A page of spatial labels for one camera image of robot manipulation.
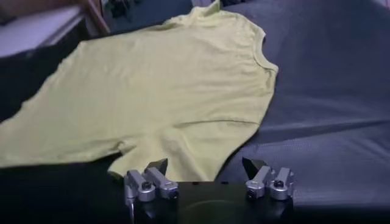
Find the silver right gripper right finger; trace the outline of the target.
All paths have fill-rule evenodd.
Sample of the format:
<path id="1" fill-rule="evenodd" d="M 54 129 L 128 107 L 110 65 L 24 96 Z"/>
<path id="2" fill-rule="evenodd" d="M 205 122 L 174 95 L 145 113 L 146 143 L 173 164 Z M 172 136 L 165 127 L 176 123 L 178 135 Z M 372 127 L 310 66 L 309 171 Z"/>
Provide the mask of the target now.
<path id="1" fill-rule="evenodd" d="M 294 173 L 282 167 L 278 172 L 262 160 L 242 158 L 249 178 L 246 181 L 247 198 L 257 200 L 266 194 L 274 200 L 288 200 L 294 193 Z"/>

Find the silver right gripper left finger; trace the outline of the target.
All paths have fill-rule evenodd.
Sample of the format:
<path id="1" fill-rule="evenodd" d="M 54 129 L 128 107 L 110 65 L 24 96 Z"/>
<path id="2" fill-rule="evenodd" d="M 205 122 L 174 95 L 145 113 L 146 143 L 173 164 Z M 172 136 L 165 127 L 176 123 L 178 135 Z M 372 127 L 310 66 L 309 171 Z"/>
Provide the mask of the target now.
<path id="1" fill-rule="evenodd" d="M 124 200 L 129 210 L 130 222 L 177 223 L 179 184 L 166 176 L 168 160 L 149 163 L 140 172 L 128 170 L 124 176 Z"/>

